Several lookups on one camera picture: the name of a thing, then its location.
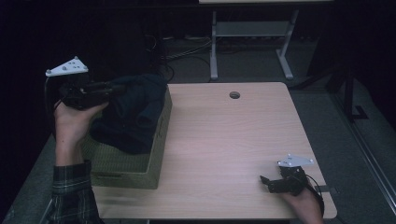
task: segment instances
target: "gray carpet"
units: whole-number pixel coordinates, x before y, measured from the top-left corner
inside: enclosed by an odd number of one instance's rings
[[[167,42],[169,55],[198,45],[199,43],[191,41]],[[315,43],[290,44],[287,59],[295,75],[292,81],[283,77],[275,55],[276,45],[276,42],[253,45],[243,47],[250,50],[236,50],[227,54],[224,51],[219,54],[219,80],[216,82],[280,81],[292,86],[306,80],[305,74]],[[168,78],[174,74],[171,83],[208,82],[208,57],[209,53],[206,51],[168,62],[172,69],[163,66],[163,74]],[[342,223],[340,218],[348,224],[396,223],[396,216],[376,184],[362,156],[360,145],[334,102],[334,97],[342,96],[343,93],[334,96],[327,93],[324,90],[326,81],[324,78],[303,91],[290,92],[338,210],[339,218],[326,220],[326,223]],[[396,133],[373,105],[367,90],[359,83],[356,86],[354,103],[363,107],[369,119],[357,120],[355,127],[373,150],[389,181],[396,186],[396,176],[393,174],[396,163],[392,159],[396,158]],[[38,223],[42,218],[50,199],[53,149],[53,139],[50,138],[13,204],[13,218],[5,223]],[[145,221],[107,219],[106,223],[140,224]]]

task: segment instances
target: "hand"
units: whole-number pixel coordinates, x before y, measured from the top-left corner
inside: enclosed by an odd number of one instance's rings
[[[290,193],[281,193],[279,195],[290,205],[296,216],[304,224],[324,223],[317,198],[309,189],[304,188],[297,196],[293,196]]]
[[[60,103],[55,109],[57,166],[83,163],[80,145],[88,131],[91,118],[108,103],[79,111]]]

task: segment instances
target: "screw hole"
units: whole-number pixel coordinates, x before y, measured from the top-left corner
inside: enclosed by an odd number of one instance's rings
[[[239,99],[239,97],[241,97],[241,94],[239,94],[239,92],[237,91],[232,91],[230,92],[230,97],[233,99]]]

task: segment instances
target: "floor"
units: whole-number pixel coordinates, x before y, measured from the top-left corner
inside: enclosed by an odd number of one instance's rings
[[[165,41],[168,56],[183,53],[183,57],[163,65],[161,73],[170,83],[200,82],[284,82],[293,86],[305,76],[316,42],[293,40],[287,53],[293,80],[286,80],[277,60],[275,49],[281,39],[222,40],[219,46],[219,79],[210,80],[209,52],[202,49],[193,54],[187,50],[200,47],[207,39]],[[360,105],[369,119],[350,124],[340,109],[343,91],[325,91],[328,78],[299,91],[290,91],[304,129],[318,159],[325,180],[338,210],[337,218],[326,220],[339,223],[396,223],[395,211],[373,175],[371,162],[362,148],[370,148],[380,168],[392,186],[396,186],[396,132],[388,125],[371,101],[367,90],[355,81],[354,104]],[[50,200],[51,166],[54,141],[50,137],[35,167],[26,179],[5,224],[39,223]],[[106,219],[105,223],[146,223],[144,220]],[[240,223],[258,223],[244,221]]]

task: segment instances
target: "black fabric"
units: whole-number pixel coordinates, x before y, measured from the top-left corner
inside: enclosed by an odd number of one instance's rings
[[[164,105],[166,80],[156,75],[119,77],[126,85],[122,96],[110,99],[102,117],[93,121],[94,140],[132,153],[149,153]]]

